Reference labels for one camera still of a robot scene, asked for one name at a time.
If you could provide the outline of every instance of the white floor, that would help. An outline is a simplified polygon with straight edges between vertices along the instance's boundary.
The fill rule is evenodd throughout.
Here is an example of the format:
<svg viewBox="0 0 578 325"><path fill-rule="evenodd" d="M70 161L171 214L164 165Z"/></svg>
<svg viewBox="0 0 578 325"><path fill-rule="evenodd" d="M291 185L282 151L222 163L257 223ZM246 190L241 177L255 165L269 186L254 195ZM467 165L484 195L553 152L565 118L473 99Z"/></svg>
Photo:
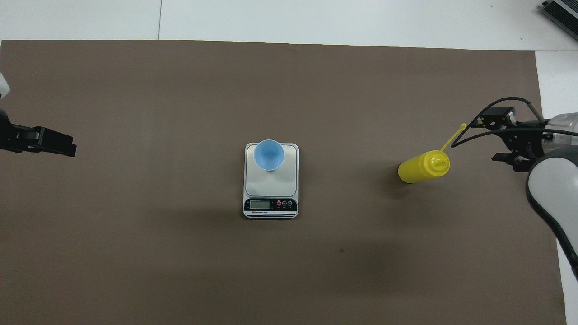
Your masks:
<svg viewBox="0 0 578 325"><path fill-rule="evenodd" d="M542 108L552 117L578 110L578 41L539 13L541 2L4 0L0 39L202 39L533 50ZM578 283L560 248L558 252L566 320L578 325Z"/></svg>

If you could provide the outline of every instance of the yellow squeeze bottle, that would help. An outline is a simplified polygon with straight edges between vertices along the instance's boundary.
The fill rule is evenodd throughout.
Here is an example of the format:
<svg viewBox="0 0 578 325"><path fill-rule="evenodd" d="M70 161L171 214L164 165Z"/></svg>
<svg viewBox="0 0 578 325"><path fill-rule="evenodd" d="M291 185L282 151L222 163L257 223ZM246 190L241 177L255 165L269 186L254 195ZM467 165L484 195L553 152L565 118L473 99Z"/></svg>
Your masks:
<svg viewBox="0 0 578 325"><path fill-rule="evenodd" d="M431 150L402 162L398 167L399 178L412 184L445 175L450 170L450 158L443 151L465 128L466 125L462 124L441 150Z"/></svg>

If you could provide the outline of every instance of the blue cup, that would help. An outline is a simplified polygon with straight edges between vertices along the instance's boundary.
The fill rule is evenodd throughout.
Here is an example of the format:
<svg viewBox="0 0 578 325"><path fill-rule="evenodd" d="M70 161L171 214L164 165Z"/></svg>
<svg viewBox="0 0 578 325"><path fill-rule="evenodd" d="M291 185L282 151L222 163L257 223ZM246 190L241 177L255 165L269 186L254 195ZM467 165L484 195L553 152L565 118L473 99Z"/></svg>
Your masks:
<svg viewBox="0 0 578 325"><path fill-rule="evenodd" d="M285 160L285 151L281 144L275 140L263 140L257 144L253 152L253 159L257 166L266 171L274 171Z"/></svg>

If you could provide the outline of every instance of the brown table surface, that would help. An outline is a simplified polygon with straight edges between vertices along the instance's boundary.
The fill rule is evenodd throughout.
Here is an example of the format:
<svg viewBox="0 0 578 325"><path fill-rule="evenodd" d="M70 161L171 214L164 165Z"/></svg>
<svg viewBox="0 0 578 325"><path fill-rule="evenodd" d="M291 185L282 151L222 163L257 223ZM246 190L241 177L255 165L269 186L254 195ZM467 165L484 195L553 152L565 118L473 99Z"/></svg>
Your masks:
<svg viewBox="0 0 578 325"><path fill-rule="evenodd" d="M497 98L540 107L533 52L4 41L0 71L12 123L78 145L0 152L0 323L565 323L499 138L396 175ZM267 138L301 150L294 220L242 215L243 150Z"/></svg>

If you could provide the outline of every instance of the digital kitchen scale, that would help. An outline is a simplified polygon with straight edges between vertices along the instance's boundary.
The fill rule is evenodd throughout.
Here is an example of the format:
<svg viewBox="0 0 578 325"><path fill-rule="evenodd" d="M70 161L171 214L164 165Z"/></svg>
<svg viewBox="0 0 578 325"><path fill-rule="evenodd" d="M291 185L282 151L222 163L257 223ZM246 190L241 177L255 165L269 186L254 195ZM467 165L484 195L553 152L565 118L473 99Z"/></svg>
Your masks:
<svg viewBox="0 0 578 325"><path fill-rule="evenodd" d="M257 144L245 147L243 214L252 219L292 219L299 212L299 147L281 143L283 163L266 171L253 159Z"/></svg>

